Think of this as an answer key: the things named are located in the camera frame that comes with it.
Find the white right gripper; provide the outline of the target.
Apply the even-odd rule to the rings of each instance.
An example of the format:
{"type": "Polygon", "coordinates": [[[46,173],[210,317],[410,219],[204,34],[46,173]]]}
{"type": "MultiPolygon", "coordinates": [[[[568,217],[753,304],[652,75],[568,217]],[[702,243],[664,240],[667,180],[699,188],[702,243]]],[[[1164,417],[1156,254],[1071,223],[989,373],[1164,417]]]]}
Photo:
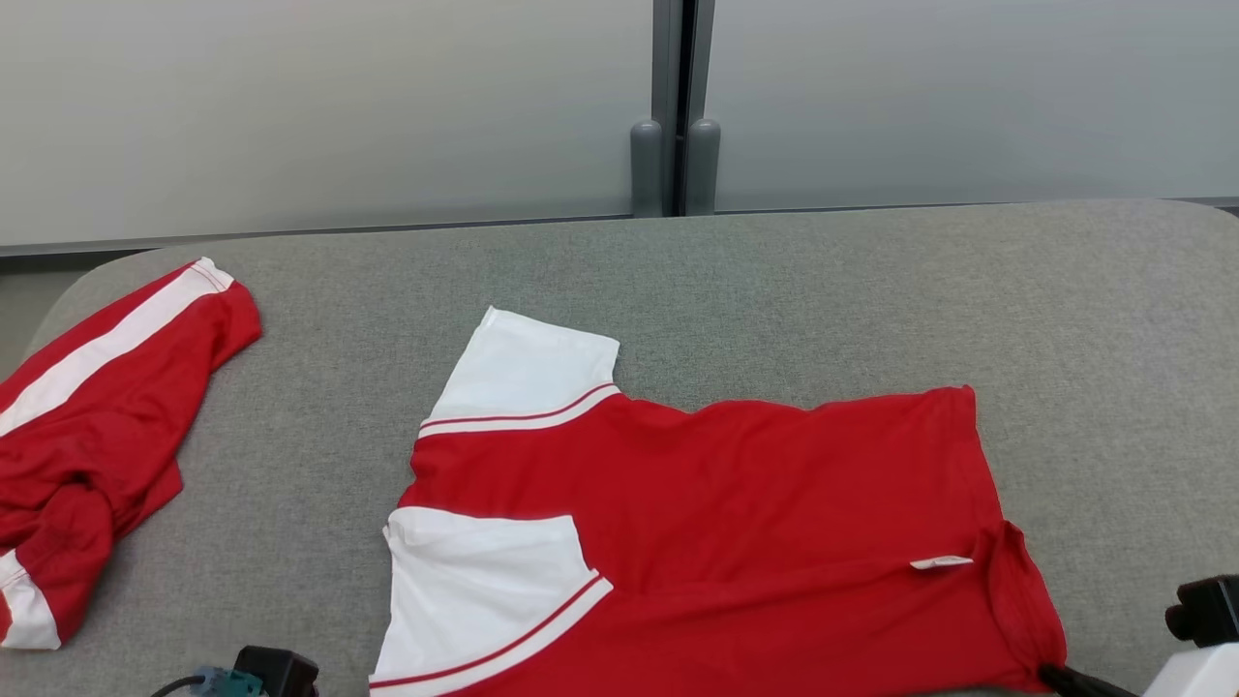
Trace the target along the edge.
{"type": "MultiPolygon", "coordinates": [[[[1043,664],[1037,678],[1059,697],[1140,697],[1066,665],[1043,664]]],[[[1142,697],[1239,697],[1239,643],[1175,652],[1142,697]]]]}

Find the red shirt with white sleeves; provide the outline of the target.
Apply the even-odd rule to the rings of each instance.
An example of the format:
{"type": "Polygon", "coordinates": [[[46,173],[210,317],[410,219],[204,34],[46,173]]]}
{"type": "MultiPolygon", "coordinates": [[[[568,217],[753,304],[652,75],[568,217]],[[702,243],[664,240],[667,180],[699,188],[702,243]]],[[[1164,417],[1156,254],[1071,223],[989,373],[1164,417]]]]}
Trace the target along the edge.
{"type": "Polygon", "coordinates": [[[370,697],[1044,692],[1066,630],[966,385],[624,396],[620,343],[487,310],[383,529],[370,697]]]}

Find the red shorts with white stripes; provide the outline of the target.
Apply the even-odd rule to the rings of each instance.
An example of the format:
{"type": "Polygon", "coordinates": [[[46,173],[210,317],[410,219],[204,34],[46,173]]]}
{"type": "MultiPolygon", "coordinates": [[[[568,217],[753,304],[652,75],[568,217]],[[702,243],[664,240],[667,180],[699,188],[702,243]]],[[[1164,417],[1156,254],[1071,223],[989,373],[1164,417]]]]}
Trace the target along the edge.
{"type": "Polygon", "coordinates": [[[211,379],[261,334],[209,258],[120,297],[0,383],[0,647],[81,630],[115,543],[182,490],[176,461],[211,379]]]}

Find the grey partition base rail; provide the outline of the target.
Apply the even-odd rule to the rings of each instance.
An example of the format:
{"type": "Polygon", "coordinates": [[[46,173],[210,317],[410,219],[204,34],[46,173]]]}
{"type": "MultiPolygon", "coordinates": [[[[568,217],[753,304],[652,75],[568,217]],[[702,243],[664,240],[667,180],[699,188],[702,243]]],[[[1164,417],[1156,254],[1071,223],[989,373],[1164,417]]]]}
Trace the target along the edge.
{"type": "MultiPolygon", "coordinates": [[[[1239,196],[1204,196],[1204,197],[1154,197],[1154,201],[1177,201],[1193,204],[1203,204],[1214,210],[1229,212],[1230,215],[1239,217],[1239,196]]],[[[826,206],[826,207],[798,207],[779,208],[779,210],[717,210],[716,215],[782,215],[782,213],[824,213],[824,212],[852,212],[852,210],[923,210],[924,208],[955,208],[968,206],[987,204],[1022,204],[1042,203],[1041,201],[980,201],[980,202],[937,202],[937,203],[911,203],[911,204],[859,204],[859,206],[826,206]]]]}
{"type": "Polygon", "coordinates": [[[280,235],[331,235],[353,233],[440,230],[477,227],[523,227],[541,224],[570,224],[570,222],[615,222],[628,220],[632,215],[572,215],[553,218],[522,218],[522,220],[462,222],[461,224],[420,224],[393,227],[331,227],[297,230],[238,232],[199,235],[160,235],[118,241],[68,241],[40,244],[0,244],[0,258],[50,258],[61,255],[110,255],[110,253],[142,253],[177,248],[183,244],[208,241],[238,241],[238,239],[258,239],[280,235]]]}

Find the grey rounded post foot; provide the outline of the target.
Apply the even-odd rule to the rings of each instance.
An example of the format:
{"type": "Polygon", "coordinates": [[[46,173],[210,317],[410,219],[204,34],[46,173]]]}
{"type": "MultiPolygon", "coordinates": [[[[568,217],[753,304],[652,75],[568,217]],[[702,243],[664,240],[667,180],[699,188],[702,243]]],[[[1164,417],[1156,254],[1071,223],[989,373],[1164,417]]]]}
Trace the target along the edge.
{"type": "Polygon", "coordinates": [[[721,125],[703,118],[686,128],[684,215],[715,215],[721,125]]]}
{"type": "Polygon", "coordinates": [[[653,119],[633,124],[629,132],[631,215],[663,215],[663,132],[653,119]]]}

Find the grey partition post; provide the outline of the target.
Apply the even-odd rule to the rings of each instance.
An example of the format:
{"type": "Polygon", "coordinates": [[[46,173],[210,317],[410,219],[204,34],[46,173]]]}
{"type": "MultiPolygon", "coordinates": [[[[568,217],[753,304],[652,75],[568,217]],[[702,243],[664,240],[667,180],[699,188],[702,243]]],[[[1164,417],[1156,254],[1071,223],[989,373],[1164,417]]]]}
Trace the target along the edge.
{"type": "Polygon", "coordinates": [[[716,0],[653,0],[650,119],[663,132],[662,217],[684,215],[686,128],[707,118],[715,9],[716,0]]]}

